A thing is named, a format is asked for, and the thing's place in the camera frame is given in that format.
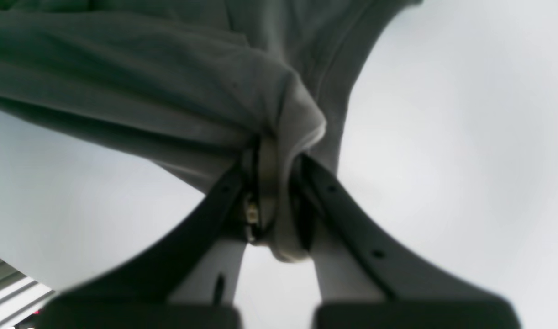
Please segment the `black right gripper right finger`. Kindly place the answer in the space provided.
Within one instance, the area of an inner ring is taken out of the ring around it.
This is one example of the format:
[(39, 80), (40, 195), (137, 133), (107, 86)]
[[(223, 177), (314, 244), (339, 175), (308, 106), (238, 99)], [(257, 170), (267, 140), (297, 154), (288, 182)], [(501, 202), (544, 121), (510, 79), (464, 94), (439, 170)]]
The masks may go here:
[(292, 200), (320, 287), (314, 329), (521, 328), (507, 300), (396, 241), (305, 154), (292, 172)]

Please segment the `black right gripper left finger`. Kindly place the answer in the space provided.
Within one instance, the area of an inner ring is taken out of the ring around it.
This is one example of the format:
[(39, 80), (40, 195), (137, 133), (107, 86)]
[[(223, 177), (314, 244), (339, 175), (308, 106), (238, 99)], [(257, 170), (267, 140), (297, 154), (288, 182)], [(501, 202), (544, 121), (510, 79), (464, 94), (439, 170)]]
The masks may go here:
[(243, 152), (182, 223), (132, 260), (58, 295), (37, 327), (241, 329), (232, 303), (255, 171), (255, 152)]

